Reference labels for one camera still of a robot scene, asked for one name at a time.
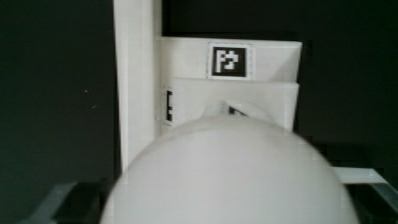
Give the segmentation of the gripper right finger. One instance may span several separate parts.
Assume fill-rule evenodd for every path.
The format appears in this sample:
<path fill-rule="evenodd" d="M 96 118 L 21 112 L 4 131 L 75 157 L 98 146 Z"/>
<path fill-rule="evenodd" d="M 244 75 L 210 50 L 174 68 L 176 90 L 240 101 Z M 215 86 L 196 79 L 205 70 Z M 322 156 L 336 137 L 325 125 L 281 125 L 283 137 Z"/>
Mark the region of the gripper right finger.
<path fill-rule="evenodd" d="M 361 224 L 398 224 L 398 190 L 372 168 L 336 167 Z"/>

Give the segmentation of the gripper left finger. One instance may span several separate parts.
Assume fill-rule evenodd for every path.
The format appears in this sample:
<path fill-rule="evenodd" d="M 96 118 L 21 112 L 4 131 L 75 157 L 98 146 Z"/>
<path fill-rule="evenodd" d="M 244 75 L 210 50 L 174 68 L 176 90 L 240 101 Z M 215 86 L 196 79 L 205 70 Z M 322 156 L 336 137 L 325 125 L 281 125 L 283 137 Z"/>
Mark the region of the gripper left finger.
<path fill-rule="evenodd" d="M 57 184 L 20 224 L 100 224 L 109 192 L 103 180 Z"/>

